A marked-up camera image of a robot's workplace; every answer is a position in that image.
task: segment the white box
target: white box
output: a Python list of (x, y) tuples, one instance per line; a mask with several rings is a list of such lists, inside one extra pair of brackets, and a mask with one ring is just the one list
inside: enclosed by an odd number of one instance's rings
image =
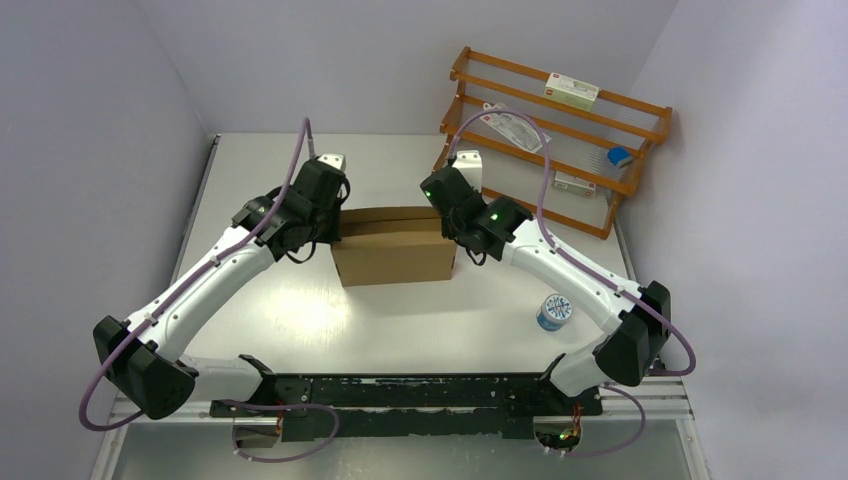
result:
[(591, 83), (552, 73), (545, 84), (545, 98), (589, 111), (601, 89)]
[[(483, 104), (483, 110), (491, 110), (493, 108), (509, 109), (509, 107), (501, 102), (494, 105)], [(491, 115), (484, 115), (481, 120), (525, 152), (536, 153), (542, 148), (542, 141), (539, 140), (539, 134), (523, 118), (508, 113), (493, 113)], [(542, 133), (545, 135), (545, 141), (550, 143), (551, 137), (545, 132)]]
[(579, 195), (584, 198), (595, 197), (595, 183), (573, 175), (556, 172), (554, 175), (554, 187), (565, 190), (568, 193)]

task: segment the black joint housing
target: black joint housing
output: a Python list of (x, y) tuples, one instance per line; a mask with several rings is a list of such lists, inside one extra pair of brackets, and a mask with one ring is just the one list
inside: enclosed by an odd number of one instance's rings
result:
[[(280, 260), (287, 252), (297, 252), (309, 242), (329, 244), (341, 240), (342, 199), (338, 194), (344, 183), (345, 174), (341, 170), (317, 158), (305, 162), (280, 208), (257, 235), (256, 243), (267, 245), (274, 260)], [(253, 230), (269, 214), (281, 190), (277, 187), (247, 202), (233, 216), (233, 226)]]
[[(671, 293), (659, 282), (642, 289), (643, 302), (671, 320)], [(668, 340), (669, 332), (638, 305), (622, 312), (618, 329), (595, 348), (595, 362), (612, 380), (629, 387), (642, 382)]]
[(442, 219), (442, 236), (474, 253), (503, 258), (503, 248), (515, 239), (513, 232), (533, 218), (529, 210), (509, 197), (487, 204), (458, 169), (448, 166), (433, 172), (421, 190)]
[[(130, 334), (121, 322), (107, 316), (94, 327), (100, 363)], [(153, 420), (174, 413), (194, 391), (197, 372), (171, 363), (138, 339), (118, 356), (106, 378)]]

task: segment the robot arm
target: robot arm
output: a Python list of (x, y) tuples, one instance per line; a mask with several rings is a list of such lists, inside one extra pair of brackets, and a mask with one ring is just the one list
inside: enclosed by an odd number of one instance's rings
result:
[(166, 417), (186, 401), (249, 400), (268, 369), (248, 356), (233, 360), (192, 358), (186, 346), (212, 315), (253, 277), (309, 243), (339, 240), (342, 186), (349, 184), (342, 155), (325, 154), (305, 162), (280, 208), (254, 241), (226, 258), (223, 252), (238, 244), (271, 211), (280, 189), (249, 201), (234, 217), (215, 245), (152, 302), (118, 322), (106, 317), (94, 329), (100, 361), (130, 332), (151, 319), (171, 293), (186, 284), (210, 260), (214, 268), (189, 282), (156, 322), (144, 330), (106, 372), (107, 378), (152, 419)]
[(552, 247), (526, 208), (508, 197), (486, 203), (480, 193), (482, 159), (478, 152), (458, 152), (458, 157), (459, 160), (433, 172), (421, 183), (421, 189), (442, 219), (442, 235), (476, 254), (486, 254), (541, 279), (568, 297), (603, 332), (597, 341), (555, 359), (545, 378), (568, 396), (576, 396), (609, 380), (638, 385), (668, 339), (668, 331), (632, 301), (610, 291), (557, 250), (614, 279), (621, 288), (641, 292), (641, 299), (666, 317), (668, 290), (657, 282), (644, 288), (618, 277), (549, 234), (554, 242)]

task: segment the white wall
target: white wall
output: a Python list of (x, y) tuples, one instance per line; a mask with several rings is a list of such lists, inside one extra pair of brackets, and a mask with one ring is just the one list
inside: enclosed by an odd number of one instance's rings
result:
[(846, 25), (838, 0), (682, 0), (631, 91), (678, 114), (621, 217), (699, 354), (716, 479), (848, 471)]
[(463, 46), (628, 90), (677, 0), (139, 0), (207, 126), (437, 133)]
[[(91, 330), (161, 291), (208, 138), (128, 0), (0, 4), (0, 470), (88, 478)], [(92, 416), (105, 421), (114, 389)]]

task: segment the orange wooden rack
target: orange wooden rack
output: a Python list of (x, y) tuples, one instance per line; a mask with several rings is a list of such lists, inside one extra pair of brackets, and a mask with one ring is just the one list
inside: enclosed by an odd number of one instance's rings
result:
[[(671, 124), (672, 109), (670, 107), (659, 107), (650, 103), (645, 103), (640, 100), (620, 95), (618, 93), (610, 92), (608, 90), (600, 91), (600, 93), (598, 94), (598, 102), (610, 102), (612, 104), (615, 104), (617, 106), (616, 108), (618, 109), (632, 109), (655, 117), (655, 120), (652, 119), (653, 128), (647, 129), (643, 126), (628, 123), (626, 120), (612, 118), (611, 116), (601, 115), (592, 111), (581, 110), (575, 107), (571, 107), (569, 105), (548, 100), (542, 96), (526, 92), (513, 86), (498, 83), (494, 80), (482, 78), (480, 76), (471, 75), (470, 73), (468, 73), (469, 62), (471, 61), (481, 62), (492, 67), (496, 67), (500, 70), (506, 70), (512, 73), (516, 73), (538, 80), (541, 82), (538, 91), (542, 90), (544, 83), (548, 80), (548, 76), (550, 74), (550, 72), (537, 70), (535, 68), (527, 67), (518, 63), (513, 63), (507, 60), (493, 57), (485, 53), (473, 51), (470, 47), (463, 48), (462, 52), (457, 57), (450, 71), (451, 80), (457, 82), (456, 94), (454, 95), (453, 101), (451, 102), (447, 113), (445, 113), (445, 116), (442, 119), (441, 125), (439, 127), (439, 131), (441, 133), (447, 134), (447, 139), (445, 141), (445, 148), (442, 149), (442, 152), (439, 155), (439, 158), (436, 161), (435, 165), (433, 166), (433, 169), (436, 170), (438, 168), (441, 168), (441, 166), (444, 164), (446, 160), (445, 156), (447, 154), (448, 145), (450, 144), (451, 140), (453, 139), (461, 124), (463, 109), (468, 107), (474, 108), (475, 110), (479, 110), (486, 102), (481, 98), (466, 94), (466, 91), (468, 90), (468, 85), (475, 85), (478, 87), (482, 87), (482, 89), (485, 89), (485, 91), (493, 91), (502, 95), (515, 97), (526, 102), (531, 102), (536, 105), (541, 105), (542, 107), (545, 107), (545, 112), (550, 112), (551, 114), (555, 112), (562, 112), (572, 115), (574, 117), (581, 118), (583, 120), (588, 120), (590, 122), (593, 122), (594, 124), (603, 125), (605, 127), (608, 127), (610, 131), (618, 130), (621, 132), (626, 132), (631, 136), (635, 136), (641, 139), (641, 144), (638, 147), (629, 147), (626, 145), (615, 143), (607, 138), (603, 138), (602, 136), (594, 135), (592, 133), (583, 131), (579, 128), (574, 128), (572, 126), (563, 125), (562, 123), (556, 123), (553, 121), (545, 120), (540, 116), (531, 117), (542, 129), (546, 131), (566, 135), (568, 137), (575, 138), (582, 142), (586, 142), (588, 144), (603, 149), (610, 149), (613, 147), (622, 146), (627, 149), (627, 151), (633, 156), (633, 162), (628, 167), (626, 167), (626, 170), (621, 173), (618, 178), (613, 178), (612, 176), (605, 175), (604, 173), (587, 171), (586, 169), (570, 165), (568, 162), (561, 161), (558, 159), (551, 159), (551, 167), (553, 170), (563, 172), (568, 175), (573, 175), (575, 177), (585, 179), (589, 182), (594, 182), (599, 187), (609, 189), (609, 195), (607, 196), (608, 206), (606, 218), (603, 220), (602, 226), (590, 225), (583, 221), (571, 218), (567, 215), (566, 212), (554, 212), (545, 209), (545, 217), (550, 218), (551, 220), (554, 220), (556, 222), (562, 223), (564, 225), (577, 228), (591, 235), (595, 235), (599, 238), (607, 238), (612, 229), (613, 221), (615, 220), (615, 214), (618, 210), (619, 205), (621, 204), (622, 199), (626, 196), (633, 195), (636, 192), (639, 180), (642, 175), (642, 171), (645, 166), (645, 160), (648, 152), (651, 150), (651, 148), (658, 145), (662, 145), (662, 143), (665, 142), (666, 138), (668, 137), (669, 128)], [(508, 154), (518, 160), (538, 165), (540, 167), (544, 166), (543, 156), (522, 150), (511, 144), (504, 143), (497, 139), (479, 135), (470, 131), (463, 132), (462, 139), (480, 145), (482, 147), (490, 148)], [(498, 192), (485, 187), (483, 188), (483, 194), (489, 197), (505, 195), (502, 192)], [(535, 205), (518, 199), (516, 200), (519, 203), (523, 204), (525, 207), (530, 208), (531, 210), (535, 210)]]

